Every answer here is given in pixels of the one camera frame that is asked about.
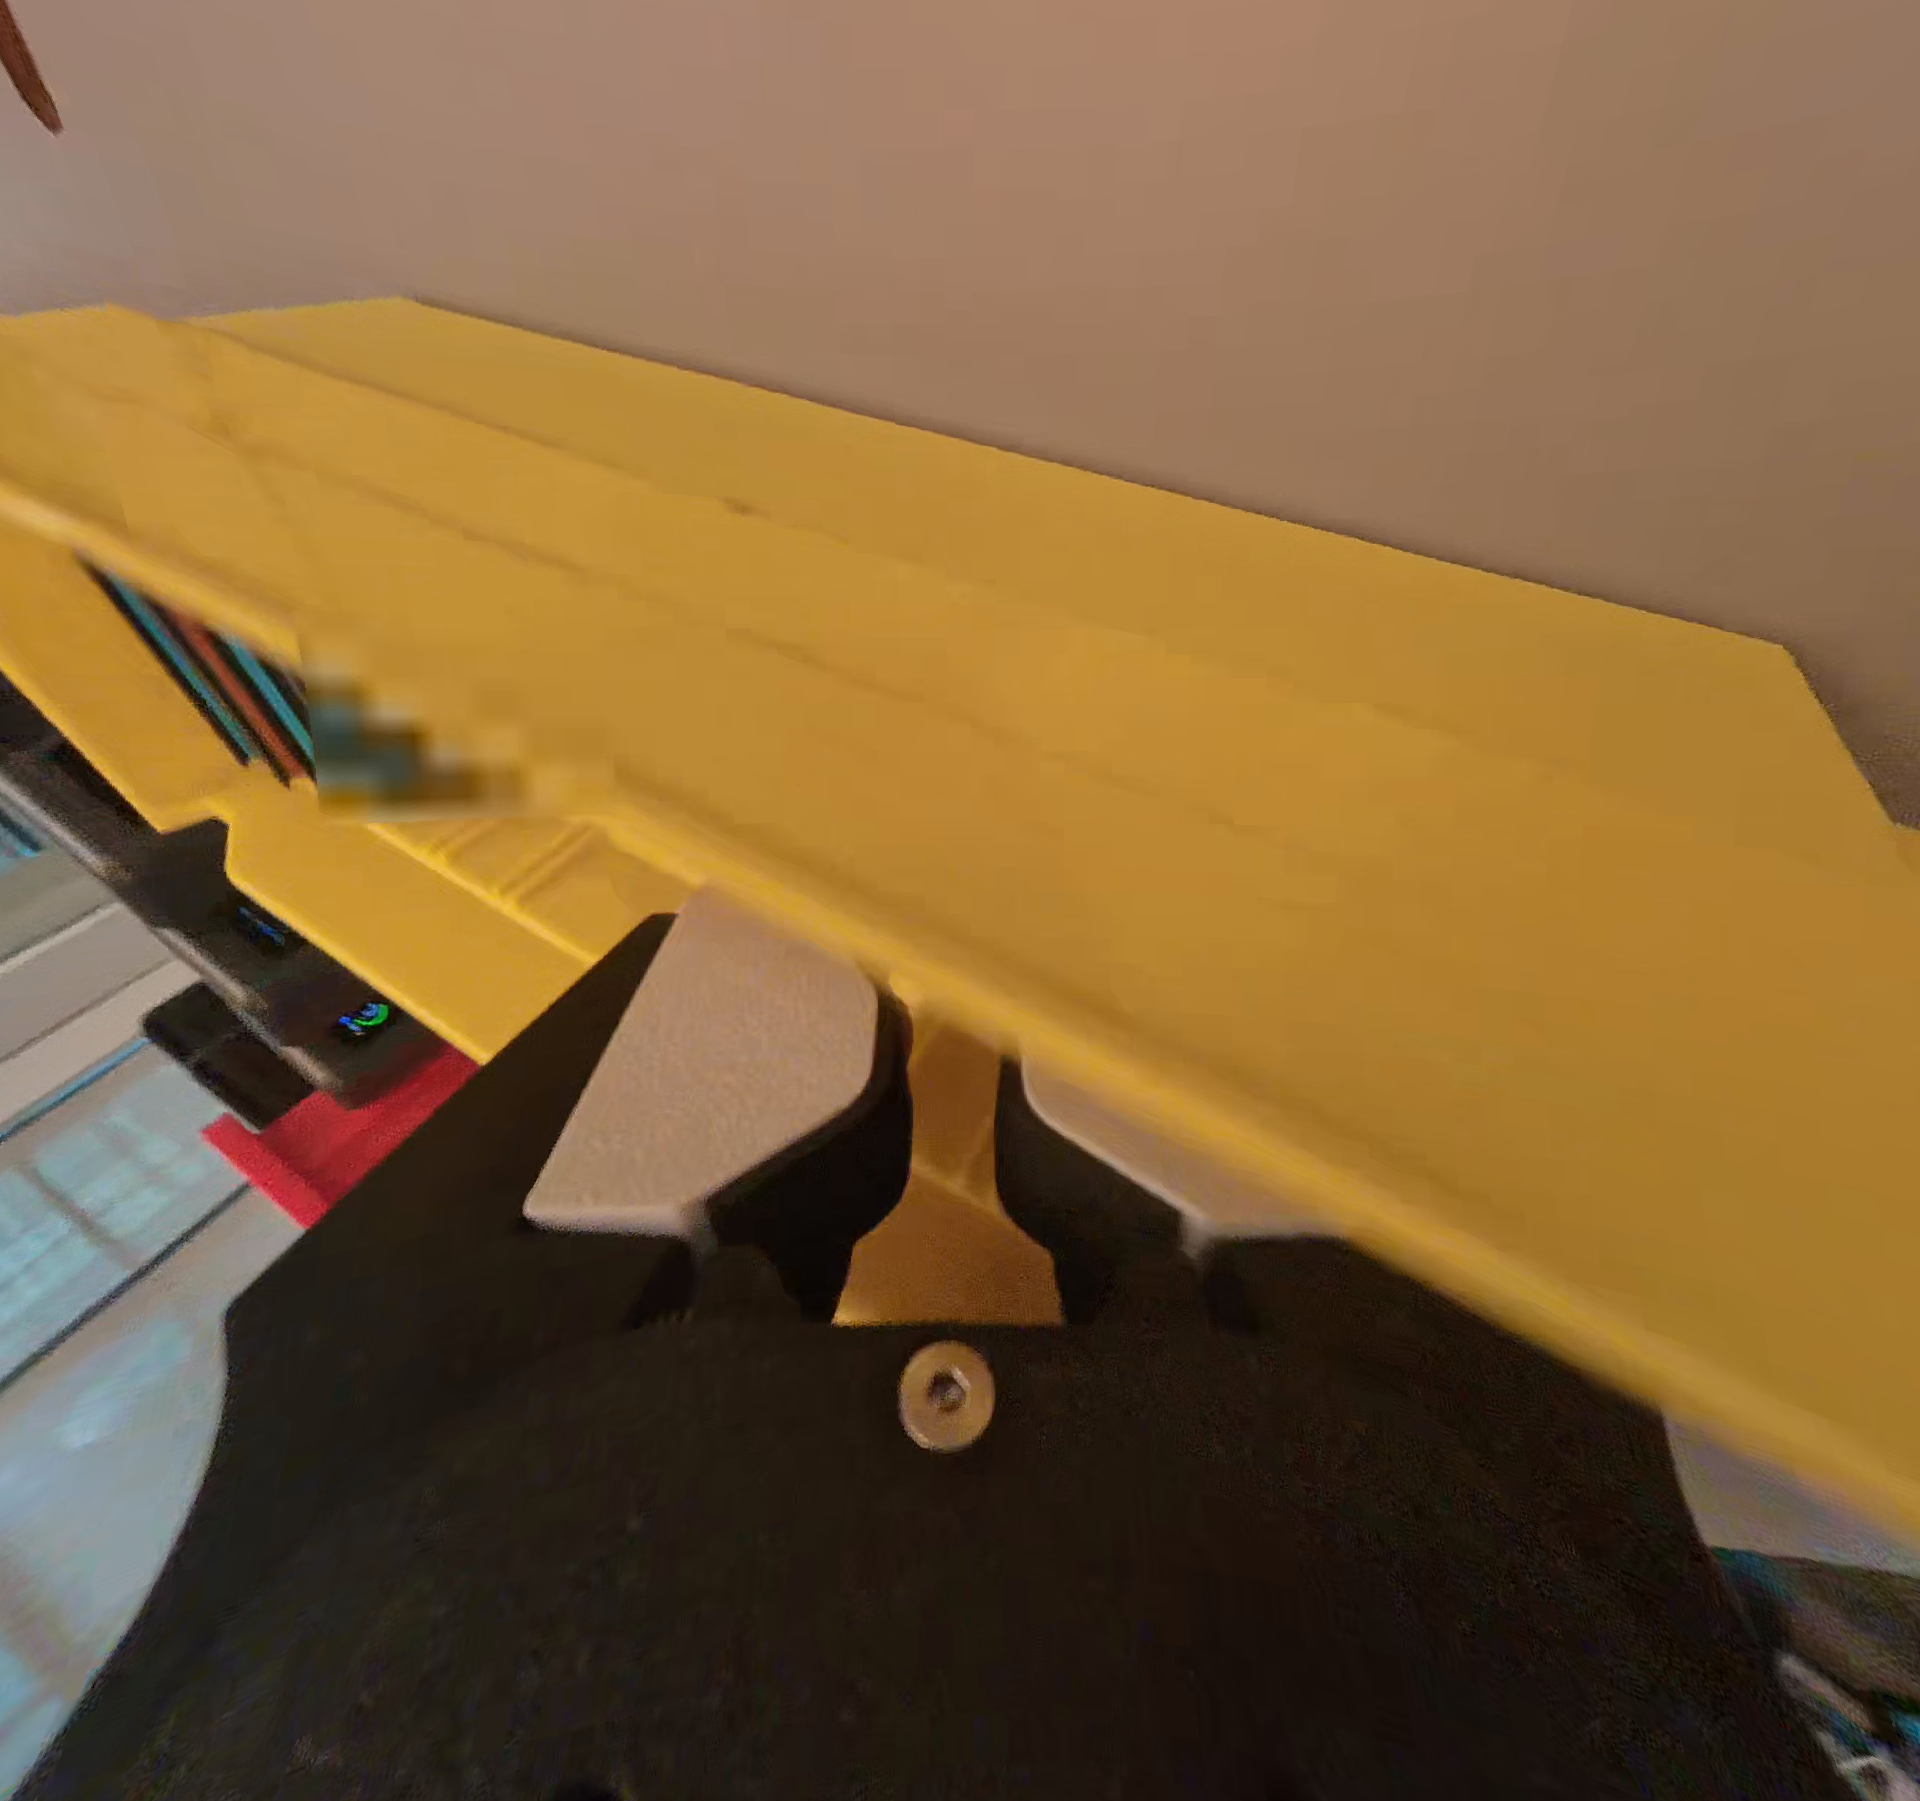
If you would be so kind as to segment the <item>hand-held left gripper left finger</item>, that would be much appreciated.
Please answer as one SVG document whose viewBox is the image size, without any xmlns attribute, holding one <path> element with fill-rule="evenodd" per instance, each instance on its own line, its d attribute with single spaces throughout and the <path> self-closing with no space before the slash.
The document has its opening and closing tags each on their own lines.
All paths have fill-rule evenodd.
<svg viewBox="0 0 1920 1801">
<path fill-rule="evenodd" d="M 539 1230 L 756 1251 L 836 1318 L 910 1173 L 910 1025 L 856 962 L 716 890 L 681 903 L 530 1187 Z"/>
</svg>

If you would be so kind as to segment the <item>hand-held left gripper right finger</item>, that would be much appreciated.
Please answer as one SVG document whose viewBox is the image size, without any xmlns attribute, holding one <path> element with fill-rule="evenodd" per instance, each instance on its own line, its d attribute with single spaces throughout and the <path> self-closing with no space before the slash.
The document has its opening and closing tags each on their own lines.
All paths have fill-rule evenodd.
<svg viewBox="0 0 1920 1801">
<path fill-rule="evenodd" d="M 1071 1325 L 1195 1311 L 1219 1257 L 1343 1236 L 1278 1190 L 1011 1058 L 996 1082 L 996 1195 L 1048 1257 Z"/>
</svg>

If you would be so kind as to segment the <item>black battery charging case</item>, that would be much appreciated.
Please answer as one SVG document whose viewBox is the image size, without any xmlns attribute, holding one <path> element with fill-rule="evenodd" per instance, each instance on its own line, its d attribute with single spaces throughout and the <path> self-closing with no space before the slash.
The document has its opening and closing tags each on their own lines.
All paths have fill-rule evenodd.
<svg viewBox="0 0 1920 1801">
<path fill-rule="evenodd" d="M 311 1092 L 359 1107 L 445 1042 L 227 876 L 220 820 L 155 829 L 3 684 L 5 1081 L 29 1123 L 149 1053 L 263 1129 Z"/>
</svg>

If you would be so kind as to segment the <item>yellow plastic bin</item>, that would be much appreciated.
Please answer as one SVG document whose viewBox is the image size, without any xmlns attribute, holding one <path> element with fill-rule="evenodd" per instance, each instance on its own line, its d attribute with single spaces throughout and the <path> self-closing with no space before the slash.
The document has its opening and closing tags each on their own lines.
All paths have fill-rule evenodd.
<svg viewBox="0 0 1920 1801">
<path fill-rule="evenodd" d="M 406 300 L 3 425 L 5 673 L 470 1056 L 712 882 L 1917 1533 L 1917 833 L 1782 647 Z"/>
</svg>

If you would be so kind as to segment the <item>red flat object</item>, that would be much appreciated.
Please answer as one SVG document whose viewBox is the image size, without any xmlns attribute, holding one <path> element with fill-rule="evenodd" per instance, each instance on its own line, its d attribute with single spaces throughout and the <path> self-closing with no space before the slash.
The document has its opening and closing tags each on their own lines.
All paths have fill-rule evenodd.
<svg viewBox="0 0 1920 1801">
<path fill-rule="evenodd" d="M 203 1125 L 202 1139 L 254 1193 L 308 1231 L 477 1071 L 470 1058 L 442 1049 L 371 1103 L 346 1107 L 309 1092 L 260 1130 L 225 1113 Z"/>
</svg>

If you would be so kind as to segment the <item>black battery blue trim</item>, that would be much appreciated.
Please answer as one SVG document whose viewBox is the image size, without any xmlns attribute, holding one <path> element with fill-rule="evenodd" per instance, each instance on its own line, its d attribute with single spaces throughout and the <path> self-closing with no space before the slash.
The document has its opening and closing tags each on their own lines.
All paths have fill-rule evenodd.
<svg viewBox="0 0 1920 1801">
<path fill-rule="evenodd" d="M 308 709 L 303 684 L 298 675 L 276 667 L 245 642 L 220 637 L 225 655 L 238 675 L 273 719 L 279 739 L 289 747 L 305 779 L 318 779 L 318 743 Z"/>
<path fill-rule="evenodd" d="M 263 749 L 244 717 L 228 705 L 220 687 L 207 679 L 184 637 L 161 618 L 157 606 L 97 565 L 83 562 L 83 572 L 102 591 L 112 610 L 132 627 L 132 634 L 158 664 L 164 679 L 227 747 L 227 755 L 241 765 L 257 761 Z"/>
</svg>

